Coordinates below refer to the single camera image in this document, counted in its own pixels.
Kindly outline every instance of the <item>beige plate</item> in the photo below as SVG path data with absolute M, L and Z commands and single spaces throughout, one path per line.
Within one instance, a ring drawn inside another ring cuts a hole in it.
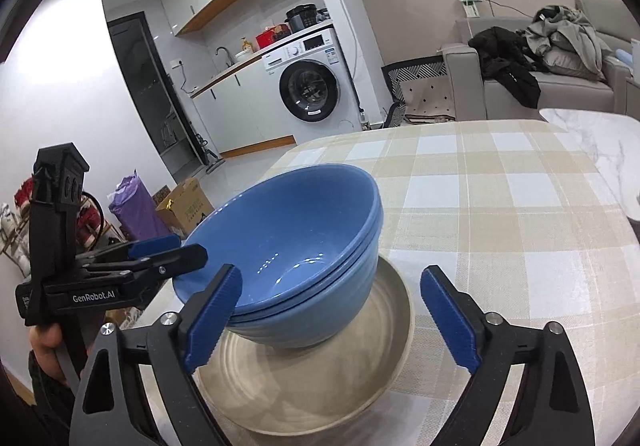
M 413 336 L 411 297 L 380 258 L 364 307 L 333 338 L 306 349 L 274 349 L 225 331 L 196 382 L 207 402 L 249 430 L 279 436 L 323 431 L 384 394 Z

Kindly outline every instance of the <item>human hand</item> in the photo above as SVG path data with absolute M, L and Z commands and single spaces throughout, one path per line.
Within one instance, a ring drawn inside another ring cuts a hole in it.
M 31 327 L 29 329 L 29 341 L 33 353 L 36 356 L 36 361 L 42 371 L 50 378 L 59 381 L 65 386 L 69 386 L 58 362 L 58 358 L 56 357 L 56 348 L 62 343 L 62 329 L 60 325 L 54 323 L 48 327 Z

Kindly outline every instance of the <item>blue bowl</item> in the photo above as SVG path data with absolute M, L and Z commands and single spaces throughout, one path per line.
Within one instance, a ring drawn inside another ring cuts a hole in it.
M 279 312 L 283 312 L 287 309 L 295 307 L 296 305 L 300 305 L 303 301 L 308 300 L 312 296 L 315 296 L 316 294 L 321 292 L 323 289 L 326 289 L 329 285 L 331 285 L 348 270 L 350 270 L 353 264 L 364 253 L 370 252 L 370 247 L 373 244 L 377 244 L 378 239 L 380 238 L 380 231 L 382 230 L 383 219 L 384 217 L 382 212 L 382 205 L 380 205 L 380 216 L 373 226 L 372 233 L 362 241 L 362 243 L 358 246 L 358 248 L 353 252 L 351 256 L 349 256 L 339 267 L 337 267 L 334 272 L 331 272 L 327 276 L 325 276 L 320 282 L 312 285 L 300 294 L 297 294 L 281 303 L 277 303 L 276 305 L 271 305 L 266 309 L 249 312 L 247 314 L 240 314 L 238 316 L 232 316 L 229 319 L 229 323 L 236 324 L 248 321 L 256 321 L 262 318 L 266 318 L 267 316 L 278 314 Z
M 223 264 L 242 273 L 234 315 L 283 302 L 320 282 L 372 231 L 380 194 L 364 170 L 321 164 L 277 175 L 230 200 L 187 238 L 209 253 L 207 265 L 174 278 L 182 302 Z
M 318 344 L 345 328 L 356 317 L 373 285 L 378 266 L 378 241 L 350 270 L 315 296 L 261 320 L 227 325 L 240 336 L 271 347 L 297 349 Z

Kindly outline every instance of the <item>doorway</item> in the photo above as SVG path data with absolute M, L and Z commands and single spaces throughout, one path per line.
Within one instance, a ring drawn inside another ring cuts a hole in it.
M 108 22 L 111 43 L 140 119 L 176 183 L 208 164 L 153 42 L 143 12 Z

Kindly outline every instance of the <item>pile of clothes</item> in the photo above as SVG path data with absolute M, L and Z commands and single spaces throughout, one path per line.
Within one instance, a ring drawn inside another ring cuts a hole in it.
M 478 51 L 483 79 L 495 79 L 529 108 L 537 108 L 540 98 L 533 71 L 605 80 L 602 62 L 612 50 L 583 12 L 547 6 L 533 20 L 524 31 L 492 27 L 469 40 Z

